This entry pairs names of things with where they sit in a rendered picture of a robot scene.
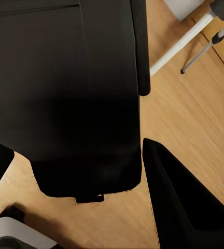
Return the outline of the camera tripod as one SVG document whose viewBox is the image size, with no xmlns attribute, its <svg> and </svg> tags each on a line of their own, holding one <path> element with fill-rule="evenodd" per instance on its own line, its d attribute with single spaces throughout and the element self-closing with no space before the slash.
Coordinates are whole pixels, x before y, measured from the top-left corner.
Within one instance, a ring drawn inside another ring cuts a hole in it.
<svg viewBox="0 0 224 249">
<path fill-rule="evenodd" d="M 198 22 L 191 30 L 188 31 L 155 65 L 152 65 L 149 73 L 152 77 L 163 65 L 165 65 L 175 54 L 177 54 L 194 36 L 196 36 L 201 30 L 209 24 L 215 16 L 222 21 L 224 20 L 224 0 L 214 0 L 210 3 L 211 10 Z M 187 64 L 187 66 L 181 69 L 181 73 L 184 72 L 200 57 L 202 56 L 213 44 L 219 43 L 224 39 L 224 29 L 218 32 L 212 41 L 202 49 L 202 51 L 193 58 L 193 60 Z"/>
</svg>

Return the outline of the digital camera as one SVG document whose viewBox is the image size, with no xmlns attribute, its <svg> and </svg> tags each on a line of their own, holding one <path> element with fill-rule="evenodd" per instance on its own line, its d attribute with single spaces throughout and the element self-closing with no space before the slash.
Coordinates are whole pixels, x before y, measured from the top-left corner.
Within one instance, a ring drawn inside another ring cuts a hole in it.
<svg viewBox="0 0 224 249">
<path fill-rule="evenodd" d="M 0 144 L 77 203 L 141 182 L 145 0 L 0 0 Z"/>
</svg>

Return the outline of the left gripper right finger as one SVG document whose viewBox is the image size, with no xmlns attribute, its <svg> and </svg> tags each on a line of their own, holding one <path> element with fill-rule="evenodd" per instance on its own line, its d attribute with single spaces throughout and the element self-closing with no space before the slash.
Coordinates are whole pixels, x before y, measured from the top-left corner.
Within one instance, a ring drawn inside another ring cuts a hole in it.
<svg viewBox="0 0 224 249">
<path fill-rule="evenodd" d="M 224 205 L 162 143 L 142 158 L 161 249 L 224 249 Z"/>
</svg>

